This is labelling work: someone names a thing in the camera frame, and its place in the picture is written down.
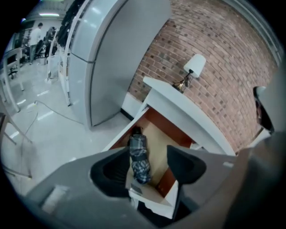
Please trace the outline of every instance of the ceiling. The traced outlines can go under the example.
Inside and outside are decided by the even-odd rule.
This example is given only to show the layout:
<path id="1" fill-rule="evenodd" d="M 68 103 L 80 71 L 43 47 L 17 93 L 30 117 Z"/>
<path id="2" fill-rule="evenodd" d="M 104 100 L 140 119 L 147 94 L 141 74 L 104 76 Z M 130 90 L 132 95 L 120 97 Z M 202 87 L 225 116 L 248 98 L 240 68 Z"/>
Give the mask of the ceiling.
<path id="1" fill-rule="evenodd" d="M 74 0 L 42 0 L 27 15 L 26 20 L 57 19 L 62 20 Z M 39 13 L 58 13 L 59 17 L 42 17 Z"/>

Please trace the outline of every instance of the refrigerator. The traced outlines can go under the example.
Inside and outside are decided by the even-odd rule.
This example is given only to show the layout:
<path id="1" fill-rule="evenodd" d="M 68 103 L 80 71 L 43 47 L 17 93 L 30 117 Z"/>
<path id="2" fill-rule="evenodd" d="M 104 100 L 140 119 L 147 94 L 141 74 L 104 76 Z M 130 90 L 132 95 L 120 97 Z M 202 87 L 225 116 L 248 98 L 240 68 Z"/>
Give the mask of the refrigerator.
<path id="1" fill-rule="evenodd" d="M 69 66 L 72 109 L 87 128 L 120 112 L 145 52 L 170 17 L 169 0 L 92 0 L 88 5 Z"/>

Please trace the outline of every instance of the person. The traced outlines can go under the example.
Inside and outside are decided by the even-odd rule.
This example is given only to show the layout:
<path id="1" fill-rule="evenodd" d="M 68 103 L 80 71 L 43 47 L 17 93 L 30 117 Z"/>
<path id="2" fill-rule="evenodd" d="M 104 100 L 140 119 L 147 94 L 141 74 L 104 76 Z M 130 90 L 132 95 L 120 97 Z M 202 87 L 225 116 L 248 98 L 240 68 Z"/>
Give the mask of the person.
<path id="1" fill-rule="evenodd" d="M 41 38 L 42 26 L 43 23 L 39 23 L 38 27 L 34 29 L 30 35 L 30 65 L 32 65 L 34 61 L 36 47 Z"/>

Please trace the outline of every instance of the glossy floor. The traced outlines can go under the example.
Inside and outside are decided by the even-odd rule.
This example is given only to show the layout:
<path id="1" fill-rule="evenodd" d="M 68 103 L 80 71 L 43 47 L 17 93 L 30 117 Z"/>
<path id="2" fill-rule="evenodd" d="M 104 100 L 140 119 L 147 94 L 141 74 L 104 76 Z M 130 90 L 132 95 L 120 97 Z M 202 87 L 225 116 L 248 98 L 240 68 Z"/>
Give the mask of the glossy floor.
<path id="1" fill-rule="evenodd" d="M 12 93 L 21 111 L 16 113 L 9 101 L 5 103 L 16 125 L 23 132 L 29 130 L 27 136 L 33 142 L 30 144 L 23 140 L 13 126 L 8 124 L 5 132 L 17 145 L 4 137 L 2 163 L 13 170 L 30 173 L 33 177 L 30 180 L 7 175 L 16 191 L 22 195 L 61 165 L 100 152 L 130 122 L 118 113 L 91 131 L 58 115 L 54 111 L 77 120 L 72 108 L 66 105 L 60 81 L 51 85 L 44 82 L 46 72 L 46 65 L 34 63 L 23 66 L 20 74 L 25 90 L 21 91 L 17 79 L 11 81 Z M 36 100 L 42 101 L 54 111 L 39 102 L 34 104 Z"/>

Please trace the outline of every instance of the open drawer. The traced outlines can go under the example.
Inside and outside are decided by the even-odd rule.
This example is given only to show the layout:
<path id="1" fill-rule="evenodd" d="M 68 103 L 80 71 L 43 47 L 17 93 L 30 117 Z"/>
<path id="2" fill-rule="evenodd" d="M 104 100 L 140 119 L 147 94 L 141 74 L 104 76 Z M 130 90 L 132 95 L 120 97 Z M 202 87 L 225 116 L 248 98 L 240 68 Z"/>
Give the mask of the open drawer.
<path id="1" fill-rule="evenodd" d="M 105 150 L 127 146 L 135 126 L 141 127 L 142 134 L 147 138 L 147 155 L 152 179 L 148 184 L 139 184 L 134 180 L 130 166 L 126 188 L 130 197 L 144 202 L 154 213 L 172 218 L 176 205 L 177 183 L 167 164 L 167 145 L 190 148 L 193 141 L 163 115 L 148 107 L 137 115 Z M 174 194 L 169 197 L 171 189 L 175 192 L 175 198 Z"/>

